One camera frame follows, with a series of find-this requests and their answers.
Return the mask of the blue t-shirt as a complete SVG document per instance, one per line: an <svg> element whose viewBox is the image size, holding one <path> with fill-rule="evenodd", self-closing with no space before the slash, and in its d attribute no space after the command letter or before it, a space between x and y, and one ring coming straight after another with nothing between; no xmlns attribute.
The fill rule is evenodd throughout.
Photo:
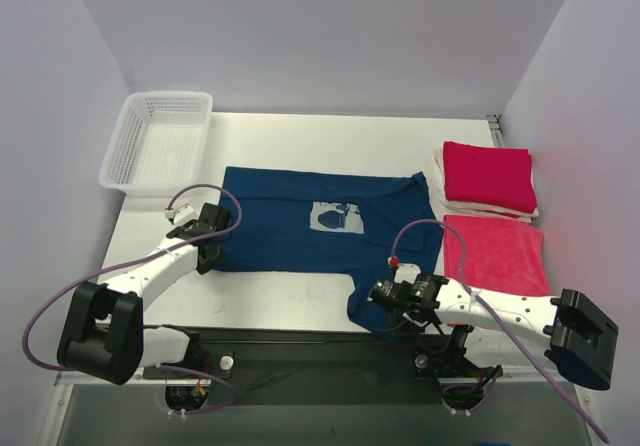
<svg viewBox="0 0 640 446"><path fill-rule="evenodd" d="M332 175L229 167L219 204L243 218L224 246L226 272L349 276L349 320L395 343L387 313L368 301L396 255L424 273L436 269L444 231L435 224L423 173L409 177Z"/></svg>

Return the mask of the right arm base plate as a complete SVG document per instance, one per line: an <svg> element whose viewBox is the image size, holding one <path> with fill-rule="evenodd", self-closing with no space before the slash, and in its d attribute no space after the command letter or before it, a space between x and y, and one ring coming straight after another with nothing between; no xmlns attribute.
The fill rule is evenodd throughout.
<svg viewBox="0 0 640 446"><path fill-rule="evenodd" d="M487 378L496 370L495 366L476 366L465 354L465 348L449 347L435 351L416 347L412 350L415 375L437 379L470 378L472 381L478 381Z"/></svg>

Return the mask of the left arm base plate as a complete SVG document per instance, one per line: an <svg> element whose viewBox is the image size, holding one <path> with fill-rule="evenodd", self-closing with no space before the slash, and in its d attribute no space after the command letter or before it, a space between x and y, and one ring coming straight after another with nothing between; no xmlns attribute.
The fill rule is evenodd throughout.
<svg viewBox="0 0 640 446"><path fill-rule="evenodd" d="M177 364L177 367L188 368L217 376L224 380L233 377L236 348L229 345L206 345L200 359L185 359ZM142 377L146 380L195 380L197 376L184 372L160 370L155 367L146 367L142 371Z"/></svg>

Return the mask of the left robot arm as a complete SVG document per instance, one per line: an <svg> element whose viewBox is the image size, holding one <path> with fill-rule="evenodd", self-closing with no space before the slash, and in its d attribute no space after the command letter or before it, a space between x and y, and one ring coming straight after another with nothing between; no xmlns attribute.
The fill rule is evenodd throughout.
<svg viewBox="0 0 640 446"><path fill-rule="evenodd" d="M57 349L61 367L116 385L140 368L159 364L182 378L200 370L196 333L144 324L145 309L171 285L193 271L209 272L223 256L215 238L169 249L179 243L166 238L155 249L158 258L105 283L84 281L75 289Z"/></svg>

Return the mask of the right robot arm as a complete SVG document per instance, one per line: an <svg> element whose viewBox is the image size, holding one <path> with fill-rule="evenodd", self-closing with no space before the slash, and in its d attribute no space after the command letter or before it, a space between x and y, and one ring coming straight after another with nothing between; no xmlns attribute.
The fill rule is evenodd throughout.
<svg viewBox="0 0 640 446"><path fill-rule="evenodd" d="M619 328L579 291L519 296L419 274L412 283L379 280L370 298L420 327L446 323L502 332L569 382L598 391L611 387Z"/></svg>

